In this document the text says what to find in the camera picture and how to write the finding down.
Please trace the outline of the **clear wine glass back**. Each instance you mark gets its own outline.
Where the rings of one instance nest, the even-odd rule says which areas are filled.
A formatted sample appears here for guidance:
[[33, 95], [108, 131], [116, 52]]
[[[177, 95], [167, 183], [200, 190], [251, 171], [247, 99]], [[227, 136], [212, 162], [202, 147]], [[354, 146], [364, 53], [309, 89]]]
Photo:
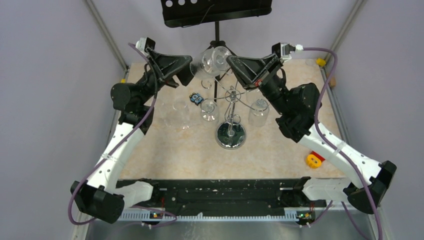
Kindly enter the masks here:
[[171, 123], [173, 127], [181, 130], [186, 130], [190, 127], [190, 110], [185, 101], [175, 101], [172, 105], [171, 113]]

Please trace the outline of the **clear wine glass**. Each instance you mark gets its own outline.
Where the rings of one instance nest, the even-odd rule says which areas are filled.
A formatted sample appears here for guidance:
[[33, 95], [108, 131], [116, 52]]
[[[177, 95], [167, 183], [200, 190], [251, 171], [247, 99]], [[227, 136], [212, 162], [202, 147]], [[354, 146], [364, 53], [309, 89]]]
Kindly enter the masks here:
[[158, 101], [155, 104], [154, 108], [155, 108], [154, 109], [154, 118], [157, 121], [157, 123], [160, 124], [160, 125], [171, 127], [172, 121], [169, 117], [170, 110], [168, 108], [168, 105], [161, 102], [161, 101]]
[[181, 130], [186, 130], [190, 127], [190, 110], [185, 101], [175, 101], [172, 105], [171, 113], [171, 123], [173, 127]]

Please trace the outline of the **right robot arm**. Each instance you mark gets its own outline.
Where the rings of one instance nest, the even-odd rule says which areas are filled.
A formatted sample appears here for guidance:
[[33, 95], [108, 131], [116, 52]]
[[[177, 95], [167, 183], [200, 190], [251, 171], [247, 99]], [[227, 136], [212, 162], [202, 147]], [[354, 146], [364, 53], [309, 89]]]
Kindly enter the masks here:
[[283, 60], [276, 54], [263, 58], [231, 55], [226, 62], [245, 90], [258, 89], [276, 110], [279, 117], [275, 121], [284, 137], [317, 153], [344, 173], [343, 178], [303, 177], [294, 188], [294, 202], [299, 206], [321, 200], [347, 202], [365, 214], [374, 214], [391, 185], [396, 165], [365, 156], [318, 121], [318, 87], [306, 83], [288, 89], [286, 76], [278, 75]]

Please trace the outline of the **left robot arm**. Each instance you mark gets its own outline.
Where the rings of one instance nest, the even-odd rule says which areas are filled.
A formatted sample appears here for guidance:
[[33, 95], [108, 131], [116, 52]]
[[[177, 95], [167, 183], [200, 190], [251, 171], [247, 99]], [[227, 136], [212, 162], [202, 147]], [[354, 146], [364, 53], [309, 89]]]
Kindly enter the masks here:
[[136, 82], [117, 83], [110, 90], [113, 108], [120, 111], [114, 133], [99, 161], [81, 181], [71, 186], [71, 200], [78, 210], [94, 220], [115, 223], [122, 212], [141, 202], [154, 207], [160, 193], [143, 180], [117, 187], [122, 170], [134, 148], [149, 130], [154, 117], [158, 93], [164, 86], [178, 88], [174, 76], [189, 68], [189, 55], [168, 55], [151, 47], [139, 50], [146, 64], [143, 75]]

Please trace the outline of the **ribbed wine glass right-front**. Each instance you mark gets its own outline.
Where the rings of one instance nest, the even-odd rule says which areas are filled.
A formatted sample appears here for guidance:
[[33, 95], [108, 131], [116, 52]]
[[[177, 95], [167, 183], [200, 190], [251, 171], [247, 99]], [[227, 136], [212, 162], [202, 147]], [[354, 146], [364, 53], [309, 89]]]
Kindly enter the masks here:
[[263, 127], [266, 124], [270, 107], [265, 99], [257, 99], [250, 105], [248, 123], [254, 127]]

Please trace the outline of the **ribbed wine glass left-front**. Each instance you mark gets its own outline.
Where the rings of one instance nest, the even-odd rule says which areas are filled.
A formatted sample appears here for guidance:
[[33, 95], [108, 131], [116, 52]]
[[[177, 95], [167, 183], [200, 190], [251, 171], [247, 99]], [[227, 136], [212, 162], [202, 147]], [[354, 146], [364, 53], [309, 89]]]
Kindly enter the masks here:
[[205, 122], [217, 122], [219, 119], [219, 107], [214, 100], [204, 100], [200, 104], [200, 116]]

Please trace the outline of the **chrome wine glass rack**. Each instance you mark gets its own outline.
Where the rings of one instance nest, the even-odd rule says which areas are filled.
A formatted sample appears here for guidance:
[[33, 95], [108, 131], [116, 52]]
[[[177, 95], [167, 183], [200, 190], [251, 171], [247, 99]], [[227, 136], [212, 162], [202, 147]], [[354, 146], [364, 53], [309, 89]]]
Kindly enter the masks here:
[[225, 100], [228, 102], [228, 106], [223, 114], [223, 121], [220, 122], [219, 118], [217, 122], [207, 122], [202, 120], [201, 105], [199, 105], [199, 116], [204, 124], [216, 125], [214, 138], [220, 147], [226, 150], [236, 150], [244, 145], [247, 140], [247, 130], [241, 123], [240, 115], [236, 114], [236, 104], [240, 103], [246, 106], [247, 103], [242, 101], [242, 95], [247, 94], [250, 91], [246, 90], [242, 92], [238, 90], [235, 85], [231, 85], [228, 88], [222, 86], [221, 88], [224, 90], [224, 95], [222, 97], [209, 97], [204, 100], [214, 100], [216, 103], [218, 100]]

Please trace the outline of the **small blue black toy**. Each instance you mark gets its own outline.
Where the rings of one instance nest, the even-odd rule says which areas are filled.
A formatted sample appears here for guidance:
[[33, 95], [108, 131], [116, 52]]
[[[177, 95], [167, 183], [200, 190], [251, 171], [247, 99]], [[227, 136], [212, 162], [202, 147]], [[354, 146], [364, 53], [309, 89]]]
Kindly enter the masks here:
[[199, 106], [205, 99], [199, 93], [192, 93], [189, 96], [191, 103], [194, 103], [196, 106]]

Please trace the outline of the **black music stand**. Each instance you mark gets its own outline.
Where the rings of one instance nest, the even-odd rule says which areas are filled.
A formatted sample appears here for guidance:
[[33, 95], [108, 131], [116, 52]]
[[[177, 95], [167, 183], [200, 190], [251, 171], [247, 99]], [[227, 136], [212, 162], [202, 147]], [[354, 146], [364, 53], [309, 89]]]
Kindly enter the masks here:
[[220, 22], [260, 17], [272, 12], [272, 0], [161, 0], [164, 24], [169, 28], [189, 28], [214, 23], [215, 39], [208, 50], [226, 47], [220, 39]]

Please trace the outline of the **yellow red toy block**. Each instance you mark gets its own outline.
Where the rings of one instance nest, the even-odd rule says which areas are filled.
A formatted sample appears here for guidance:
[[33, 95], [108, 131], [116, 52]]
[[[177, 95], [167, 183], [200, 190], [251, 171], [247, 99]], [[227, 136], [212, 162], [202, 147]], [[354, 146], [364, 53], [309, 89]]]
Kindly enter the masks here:
[[326, 159], [319, 155], [317, 152], [311, 151], [305, 158], [305, 163], [311, 169], [317, 169], [321, 167], [325, 160]]

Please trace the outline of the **yellow corner bracket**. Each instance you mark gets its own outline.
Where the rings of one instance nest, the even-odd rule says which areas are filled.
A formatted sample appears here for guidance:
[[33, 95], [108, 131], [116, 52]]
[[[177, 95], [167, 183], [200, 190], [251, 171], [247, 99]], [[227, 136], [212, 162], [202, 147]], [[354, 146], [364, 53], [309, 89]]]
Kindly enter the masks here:
[[322, 59], [322, 58], [317, 58], [316, 60], [315, 60], [315, 63], [318, 65], [318, 66], [320, 66], [320, 67], [325, 67], [326, 65], [327, 65], [327, 62], [324, 60], [324, 59]]

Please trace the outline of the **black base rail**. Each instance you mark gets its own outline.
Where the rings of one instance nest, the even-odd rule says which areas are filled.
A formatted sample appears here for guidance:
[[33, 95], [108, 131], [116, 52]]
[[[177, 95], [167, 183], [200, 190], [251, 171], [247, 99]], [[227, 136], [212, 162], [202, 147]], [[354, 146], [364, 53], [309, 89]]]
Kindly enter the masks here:
[[309, 200], [298, 179], [147, 179], [152, 198], [124, 210], [119, 221], [295, 222], [307, 225], [328, 200]]

